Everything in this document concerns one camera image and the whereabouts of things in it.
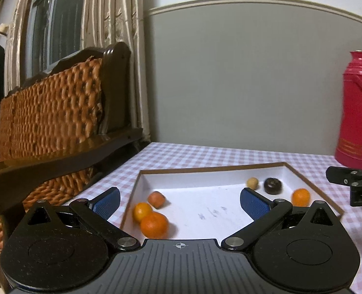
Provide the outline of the small yellow longan fruit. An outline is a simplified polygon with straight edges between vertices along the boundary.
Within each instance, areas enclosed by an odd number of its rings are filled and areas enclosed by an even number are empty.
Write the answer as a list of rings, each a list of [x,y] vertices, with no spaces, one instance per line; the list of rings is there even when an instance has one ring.
[[[255,177],[250,177],[246,181],[246,186],[252,190],[256,190],[259,187],[259,180]]]

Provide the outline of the dark purple round fruit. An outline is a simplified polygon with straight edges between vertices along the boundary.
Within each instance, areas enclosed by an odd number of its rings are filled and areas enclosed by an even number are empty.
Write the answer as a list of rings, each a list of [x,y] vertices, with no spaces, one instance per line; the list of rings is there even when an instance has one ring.
[[[283,190],[283,184],[278,178],[269,177],[263,183],[264,190],[267,194],[278,195]]]

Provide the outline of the small orange kumquat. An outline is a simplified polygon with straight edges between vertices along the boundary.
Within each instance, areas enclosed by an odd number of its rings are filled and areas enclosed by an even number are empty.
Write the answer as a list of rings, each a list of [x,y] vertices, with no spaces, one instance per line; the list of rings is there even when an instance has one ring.
[[[153,212],[152,206],[146,202],[137,203],[132,211],[133,219],[138,224],[149,214]]]

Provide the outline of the orange tangerine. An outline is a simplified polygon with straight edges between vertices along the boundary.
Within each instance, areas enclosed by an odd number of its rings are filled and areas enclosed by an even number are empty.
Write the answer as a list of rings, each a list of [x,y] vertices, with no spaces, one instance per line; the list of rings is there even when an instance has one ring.
[[[291,196],[291,203],[293,206],[307,207],[311,201],[311,194],[306,188],[299,188],[295,190]]]
[[[164,239],[168,235],[169,221],[167,217],[158,212],[151,212],[140,222],[140,231],[151,239]]]

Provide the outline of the orange carrot chunk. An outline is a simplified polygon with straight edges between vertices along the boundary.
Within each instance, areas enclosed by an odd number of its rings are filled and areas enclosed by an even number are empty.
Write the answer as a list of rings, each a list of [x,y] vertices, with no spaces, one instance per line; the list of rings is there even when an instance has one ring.
[[[162,193],[154,191],[148,196],[147,202],[155,209],[160,209],[162,206],[164,206],[166,197]]]

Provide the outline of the red thermos flask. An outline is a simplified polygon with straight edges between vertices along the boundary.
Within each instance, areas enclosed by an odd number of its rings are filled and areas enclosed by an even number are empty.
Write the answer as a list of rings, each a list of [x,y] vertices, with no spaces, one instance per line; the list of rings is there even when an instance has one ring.
[[[351,52],[343,73],[342,118],[335,159],[362,170],[362,51]]]

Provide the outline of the pink checkered tablecloth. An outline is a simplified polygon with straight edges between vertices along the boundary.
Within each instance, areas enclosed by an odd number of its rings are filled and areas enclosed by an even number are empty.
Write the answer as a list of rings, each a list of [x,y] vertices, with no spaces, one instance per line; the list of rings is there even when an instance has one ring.
[[[92,199],[111,186],[118,187],[121,192],[121,205],[111,216],[110,221],[120,226],[130,193],[141,170],[224,167],[274,162],[288,163],[344,210],[342,224],[354,241],[361,257],[360,268],[351,289],[355,293],[362,293],[362,207],[350,206],[348,189],[327,181],[326,169],[329,166],[338,165],[332,155],[150,143],[137,156],[131,157],[99,182],[84,190],[79,197]]]

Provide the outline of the white shallow cardboard box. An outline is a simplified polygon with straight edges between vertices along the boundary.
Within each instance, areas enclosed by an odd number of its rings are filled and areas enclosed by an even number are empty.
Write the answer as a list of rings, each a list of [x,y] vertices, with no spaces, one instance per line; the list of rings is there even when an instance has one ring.
[[[210,239],[222,241],[225,237],[250,224],[253,220],[240,205],[240,194],[247,179],[259,181],[257,192],[269,200],[263,182],[269,177],[278,178],[283,188],[280,198],[290,200],[294,190],[305,188],[311,201],[323,200],[337,217],[344,210],[309,179],[286,162],[228,167],[191,169],[142,170],[132,189],[131,197],[122,216],[120,228],[143,242],[145,237],[134,222],[133,209],[145,202],[154,191],[166,198],[159,213],[170,222],[168,238],[176,240]]]

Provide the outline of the orange woven chair cushion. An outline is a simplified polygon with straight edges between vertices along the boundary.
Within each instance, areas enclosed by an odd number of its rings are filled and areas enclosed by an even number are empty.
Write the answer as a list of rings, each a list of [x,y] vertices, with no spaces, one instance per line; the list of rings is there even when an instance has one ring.
[[[2,99],[0,158],[71,148],[97,134],[102,115],[101,59],[90,57]]]

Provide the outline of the glass window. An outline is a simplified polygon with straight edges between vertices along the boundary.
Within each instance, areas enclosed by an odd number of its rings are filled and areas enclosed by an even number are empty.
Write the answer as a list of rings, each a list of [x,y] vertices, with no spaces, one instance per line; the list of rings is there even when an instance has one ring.
[[[33,0],[25,51],[25,76],[47,72],[81,48],[84,0]]]

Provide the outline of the beige striped curtain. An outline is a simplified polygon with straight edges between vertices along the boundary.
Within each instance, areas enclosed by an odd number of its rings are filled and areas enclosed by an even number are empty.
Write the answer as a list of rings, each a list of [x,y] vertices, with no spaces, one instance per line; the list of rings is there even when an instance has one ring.
[[[138,131],[138,140],[150,141],[144,42],[143,0],[83,0],[78,40],[81,51],[62,57],[52,74],[83,61],[102,57],[103,113],[101,132],[122,126]]]

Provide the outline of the straw hat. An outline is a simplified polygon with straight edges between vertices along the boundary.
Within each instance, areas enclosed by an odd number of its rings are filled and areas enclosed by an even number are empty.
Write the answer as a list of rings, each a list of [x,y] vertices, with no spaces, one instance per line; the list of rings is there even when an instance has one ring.
[[[9,31],[9,25],[5,24],[5,23],[1,23],[0,24],[0,35],[7,37],[8,36],[8,31]]]

